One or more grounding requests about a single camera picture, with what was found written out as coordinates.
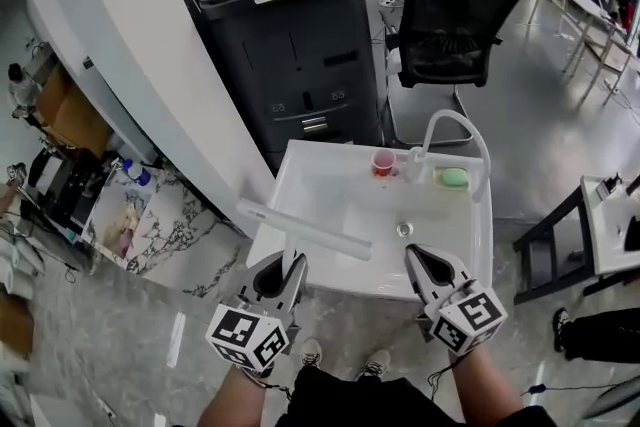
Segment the large black printer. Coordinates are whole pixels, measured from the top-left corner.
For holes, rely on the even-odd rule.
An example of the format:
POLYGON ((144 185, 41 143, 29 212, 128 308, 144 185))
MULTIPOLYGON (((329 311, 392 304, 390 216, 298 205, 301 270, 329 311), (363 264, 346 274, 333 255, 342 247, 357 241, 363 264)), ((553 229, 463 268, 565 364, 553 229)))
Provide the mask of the large black printer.
POLYGON ((292 140, 377 146, 366 0, 199 0, 214 63, 272 171, 292 140))

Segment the white squeegee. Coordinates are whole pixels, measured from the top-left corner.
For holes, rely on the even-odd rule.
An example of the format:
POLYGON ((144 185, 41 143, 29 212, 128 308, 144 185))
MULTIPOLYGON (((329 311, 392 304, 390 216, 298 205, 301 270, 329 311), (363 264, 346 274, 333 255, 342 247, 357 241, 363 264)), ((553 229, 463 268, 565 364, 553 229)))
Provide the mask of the white squeegee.
POLYGON ((361 261, 368 261, 373 253, 373 244, 340 232, 331 231, 321 226, 279 212, 258 203, 241 199, 237 210, 248 218, 267 224, 286 234, 285 248, 282 256, 282 275, 287 276, 289 270, 298 259, 297 244, 308 241, 324 248, 347 254, 361 261))

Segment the person's shoe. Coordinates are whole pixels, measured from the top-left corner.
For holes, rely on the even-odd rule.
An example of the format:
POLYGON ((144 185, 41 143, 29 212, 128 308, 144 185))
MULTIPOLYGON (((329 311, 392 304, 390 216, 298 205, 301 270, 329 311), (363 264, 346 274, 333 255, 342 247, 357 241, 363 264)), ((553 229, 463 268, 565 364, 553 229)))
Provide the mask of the person's shoe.
POLYGON ((385 349, 378 350, 367 359, 359 377, 381 379, 389 369, 390 363, 390 353, 385 349))
POLYGON ((301 365, 303 367, 319 368, 322 361, 322 347, 315 338, 308 338, 300 349, 301 365))

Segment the marble patterned board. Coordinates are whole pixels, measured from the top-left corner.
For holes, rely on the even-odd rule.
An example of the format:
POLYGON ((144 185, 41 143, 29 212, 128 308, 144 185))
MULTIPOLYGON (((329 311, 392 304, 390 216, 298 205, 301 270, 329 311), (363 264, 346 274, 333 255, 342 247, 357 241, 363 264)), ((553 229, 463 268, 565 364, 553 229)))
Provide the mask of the marble patterned board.
POLYGON ((179 177, 144 166, 140 186, 114 160, 82 239, 121 269, 188 295, 213 298, 246 257, 250 240, 179 177))

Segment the white arched faucet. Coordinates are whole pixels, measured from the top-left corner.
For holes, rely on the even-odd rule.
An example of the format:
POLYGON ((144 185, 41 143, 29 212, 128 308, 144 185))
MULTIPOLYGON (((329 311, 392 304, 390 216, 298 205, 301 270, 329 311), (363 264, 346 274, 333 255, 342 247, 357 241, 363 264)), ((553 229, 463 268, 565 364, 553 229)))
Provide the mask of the white arched faucet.
POLYGON ((426 167, 428 150, 432 141, 433 133, 438 121, 443 118, 452 119, 462 127, 466 128, 467 131, 473 136, 473 139, 476 141, 477 146, 480 150, 481 158, 483 161, 483 173, 478 186, 472 193, 473 202, 479 203, 483 199, 487 189, 489 188, 489 180, 491 175, 491 158, 489 155, 489 151, 482 135, 477 130, 475 125, 467 117, 451 109, 441 109, 431 116, 427 125, 423 144, 421 146, 413 147, 409 150, 406 161, 405 176, 410 182, 417 182, 421 178, 421 175, 423 174, 423 171, 426 167))

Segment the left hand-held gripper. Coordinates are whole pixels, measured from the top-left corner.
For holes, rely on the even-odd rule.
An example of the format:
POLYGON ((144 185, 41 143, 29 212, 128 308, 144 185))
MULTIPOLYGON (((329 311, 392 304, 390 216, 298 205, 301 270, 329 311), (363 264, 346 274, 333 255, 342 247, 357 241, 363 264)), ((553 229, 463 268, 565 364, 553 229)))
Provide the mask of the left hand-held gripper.
POLYGON ((277 356, 288 354, 300 327, 295 307, 306 283, 307 258, 297 256, 286 276, 283 252, 273 253, 249 267, 242 280, 242 296, 280 300, 253 304, 237 296, 221 300, 207 328, 205 339, 227 362, 250 371, 267 371, 277 356))

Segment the black mesh office chair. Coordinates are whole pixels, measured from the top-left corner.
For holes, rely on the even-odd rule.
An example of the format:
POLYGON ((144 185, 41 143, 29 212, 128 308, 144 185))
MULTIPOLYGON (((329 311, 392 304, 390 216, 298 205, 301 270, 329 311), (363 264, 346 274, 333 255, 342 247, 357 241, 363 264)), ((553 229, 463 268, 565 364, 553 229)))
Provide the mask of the black mesh office chair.
POLYGON ((404 0, 399 29, 387 38, 399 52, 401 86, 485 86, 491 50, 519 1, 404 0))

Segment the white sink on black stand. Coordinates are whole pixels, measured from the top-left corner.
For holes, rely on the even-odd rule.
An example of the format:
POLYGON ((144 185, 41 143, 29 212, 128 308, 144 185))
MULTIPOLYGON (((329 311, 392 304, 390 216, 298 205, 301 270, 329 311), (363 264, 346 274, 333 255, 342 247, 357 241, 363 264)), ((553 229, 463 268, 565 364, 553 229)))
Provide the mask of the white sink on black stand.
POLYGON ((640 278, 640 174, 631 181, 619 175, 584 175, 580 185, 512 244, 521 257, 524 289, 518 306, 571 288, 589 279, 589 297, 640 278), (572 212, 582 246, 561 256, 556 235, 572 212))

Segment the person's right shoe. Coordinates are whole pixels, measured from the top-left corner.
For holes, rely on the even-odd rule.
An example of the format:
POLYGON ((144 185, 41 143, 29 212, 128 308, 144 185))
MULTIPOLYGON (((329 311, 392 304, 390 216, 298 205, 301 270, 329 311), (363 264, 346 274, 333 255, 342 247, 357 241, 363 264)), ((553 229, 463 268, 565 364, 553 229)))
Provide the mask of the person's right shoe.
POLYGON ((378 350, 367 359, 359 377, 381 379, 389 369, 390 363, 390 353, 385 349, 378 350))

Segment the white curved partition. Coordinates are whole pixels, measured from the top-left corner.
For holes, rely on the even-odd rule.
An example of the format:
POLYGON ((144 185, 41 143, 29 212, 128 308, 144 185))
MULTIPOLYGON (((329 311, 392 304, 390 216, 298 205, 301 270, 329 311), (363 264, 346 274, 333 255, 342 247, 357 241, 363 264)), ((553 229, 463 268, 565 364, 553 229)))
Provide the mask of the white curved partition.
POLYGON ((184 0, 27 0, 96 110, 145 163, 169 161, 248 236, 237 210, 275 184, 184 0))

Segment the cardboard boxes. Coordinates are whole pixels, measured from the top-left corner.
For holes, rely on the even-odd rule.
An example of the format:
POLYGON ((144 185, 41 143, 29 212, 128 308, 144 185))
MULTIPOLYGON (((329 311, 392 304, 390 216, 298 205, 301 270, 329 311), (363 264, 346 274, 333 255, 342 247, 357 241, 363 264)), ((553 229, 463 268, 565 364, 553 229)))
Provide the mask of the cardboard boxes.
POLYGON ((58 63, 36 99, 35 117, 58 144, 101 159, 113 130, 58 63))

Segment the grey floor mat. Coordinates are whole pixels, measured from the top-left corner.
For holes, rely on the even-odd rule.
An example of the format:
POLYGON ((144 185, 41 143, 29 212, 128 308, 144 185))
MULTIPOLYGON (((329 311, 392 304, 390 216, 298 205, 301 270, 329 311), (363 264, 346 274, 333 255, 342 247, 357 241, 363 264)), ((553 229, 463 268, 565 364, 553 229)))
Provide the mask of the grey floor mat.
MULTIPOLYGON (((387 90, 387 120, 394 141, 401 147, 421 145, 431 117, 440 110, 452 110, 466 117, 456 85, 425 85, 405 88, 390 83, 387 90)), ((458 121, 442 118, 436 122, 431 147, 468 144, 473 135, 458 121)))

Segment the red cup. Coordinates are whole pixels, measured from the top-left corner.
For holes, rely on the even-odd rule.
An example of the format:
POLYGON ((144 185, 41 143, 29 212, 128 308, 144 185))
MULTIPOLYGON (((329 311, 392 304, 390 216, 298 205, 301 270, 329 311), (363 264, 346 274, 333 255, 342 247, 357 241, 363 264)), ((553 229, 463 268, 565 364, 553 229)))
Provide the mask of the red cup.
POLYGON ((371 170, 374 177, 391 176, 395 165, 396 155, 389 148, 379 148, 372 155, 371 170))

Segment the green soap bar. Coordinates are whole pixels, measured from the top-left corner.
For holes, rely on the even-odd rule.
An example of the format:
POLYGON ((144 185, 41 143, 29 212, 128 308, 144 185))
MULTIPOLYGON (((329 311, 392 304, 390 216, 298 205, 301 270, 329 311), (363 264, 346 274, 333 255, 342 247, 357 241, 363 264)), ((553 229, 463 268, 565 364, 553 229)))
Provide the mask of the green soap bar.
POLYGON ((451 189, 466 190, 470 179, 468 172, 463 168, 443 168, 440 170, 440 183, 451 189))
POLYGON ((451 188, 446 188, 446 187, 442 186, 441 183, 440 183, 439 177, 440 177, 440 170, 443 169, 443 168, 461 168, 461 167, 435 167, 434 170, 433 170, 433 180, 434 180, 434 184, 436 186, 438 186, 440 188, 443 188, 443 189, 446 189, 446 190, 453 190, 453 191, 466 191, 466 190, 469 189, 470 184, 471 184, 471 178, 470 178, 469 172, 465 168, 463 168, 463 169, 465 169, 468 172, 469 179, 470 179, 469 187, 466 190, 451 189, 451 188))

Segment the black equipment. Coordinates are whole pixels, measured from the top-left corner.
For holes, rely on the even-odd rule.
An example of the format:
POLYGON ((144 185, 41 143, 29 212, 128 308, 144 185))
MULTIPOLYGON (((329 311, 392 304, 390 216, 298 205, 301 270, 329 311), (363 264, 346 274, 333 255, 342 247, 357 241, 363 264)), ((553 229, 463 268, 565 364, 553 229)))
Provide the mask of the black equipment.
POLYGON ((88 150, 43 149, 29 167, 28 192, 50 223, 80 235, 108 174, 88 150))

